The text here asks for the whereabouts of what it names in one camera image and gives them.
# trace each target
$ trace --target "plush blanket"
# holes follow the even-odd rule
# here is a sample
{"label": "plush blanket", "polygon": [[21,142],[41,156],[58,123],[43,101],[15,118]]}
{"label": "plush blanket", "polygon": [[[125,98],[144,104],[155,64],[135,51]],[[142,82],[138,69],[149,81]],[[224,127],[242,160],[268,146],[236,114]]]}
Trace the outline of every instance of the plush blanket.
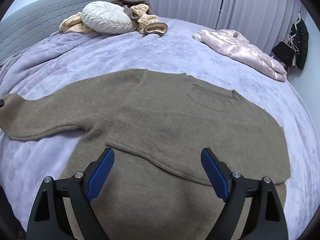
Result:
{"label": "plush blanket", "polygon": [[[284,128],[291,166],[284,212],[289,238],[295,240],[320,204],[319,142],[301,98],[289,82],[275,81],[195,41],[192,34],[205,27],[163,21],[169,26],[163,37],[138,32],[113,37],[65,33],[45,39],[7,60],[0,70],[0,96],[17,93],[36,100],[75,81],[129,68],[187,73],[234,89]],[[25,229],[43,178],[52,175],[57,179],[62,174],[82,135],[81,131],[64,132],[19,142],[1,132],[0,181]]]}

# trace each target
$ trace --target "folded clothing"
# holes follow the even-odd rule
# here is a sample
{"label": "folded clothing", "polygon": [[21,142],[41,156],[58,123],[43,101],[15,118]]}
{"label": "folded clothing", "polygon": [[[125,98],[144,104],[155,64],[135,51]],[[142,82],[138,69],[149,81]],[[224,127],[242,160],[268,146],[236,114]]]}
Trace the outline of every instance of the folded clothing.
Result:
{"label": "folded clothing", "polygon": [[239,32],[234,30],[207,31],[193,34],[193,38],[203,42],[219,54],[244,63],[275,80],[285,82],[287,72],[283,66],[262,52]]}
{"label": "folded clothing", "polygon": [[204,147],[248,178],[271,177],[285,200],[290,164],[283,129],[234,90],[134,69],[81,80],[34,101],[16,94],[4,101],[0,127],[11,139],[87,131],[62,178],[83,170],[105,147],[115,150],[114,168],[92,202],[110,238],[177,239],[179,233],[204,239],[223,206],[201,166]]}

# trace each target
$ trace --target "blue gripper pad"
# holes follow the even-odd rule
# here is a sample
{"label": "blue gripper pad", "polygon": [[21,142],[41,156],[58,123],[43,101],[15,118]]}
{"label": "blue gripper pad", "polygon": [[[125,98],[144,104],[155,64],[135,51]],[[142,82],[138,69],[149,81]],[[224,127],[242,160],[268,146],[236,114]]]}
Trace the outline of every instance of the blue gripper pad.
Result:
{"label": "blue gripper pad", "polygon": [[99,196],[102,186],[105,183],[114,162],[115,152],[110,149],[89,180],[88,192],[86,195],[89,202]]}
{"label": "blue gripper pad", "polygon": [[212,160],[210,154],[205,149],[203,149],[201,152],[201,164],[212,184],[217,197],[222,198],[224,202],[227,202],[229,199],[227,181],[223,177],[215,162]]}

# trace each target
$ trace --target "metal screw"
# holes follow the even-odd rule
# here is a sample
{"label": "metal screw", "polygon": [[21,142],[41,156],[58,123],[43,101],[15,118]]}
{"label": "metal screw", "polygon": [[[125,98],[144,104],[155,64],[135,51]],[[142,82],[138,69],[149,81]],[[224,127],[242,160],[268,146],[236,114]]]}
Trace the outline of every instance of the metal screw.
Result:
{"label": "metal screw", "polygon": [[232,176],[234,176],[235,178],[240,178],[241,177],[241,173],[239,171],[234,171],[232,173]]}
{"label": "metal screw", "polygon": [[51,181],[51,177],[45,177],[45,178],[44,178],[44,182],[45,182],[45,183],[48,183],[48,182],[50,182],[50,181]]}
{"label": "metal screw", "polygon": [[81,172],[81,171],[78,171],[78,172],[75,174],[75,177],[76,177],[77,179],[81,178],[82,176],[83,176],[83,172]]}
{"label": "metal screw", "polygon": [[263,180],[264,180],[265,183],[270,183],[271,182],[271,179],[269,177],[264,177]]}

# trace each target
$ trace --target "gray headboard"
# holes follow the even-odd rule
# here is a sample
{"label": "gray headboard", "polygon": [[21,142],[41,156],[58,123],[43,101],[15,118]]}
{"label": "gray headboard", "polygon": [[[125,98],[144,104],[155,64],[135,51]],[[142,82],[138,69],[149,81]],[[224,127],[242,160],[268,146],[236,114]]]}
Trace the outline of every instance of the gray headboard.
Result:
{"label": "gray headboard", "polygon": [[9,55],[48,37],[69,16],[92,1],[38,0],[15,11],[0,22],[0,63]]}

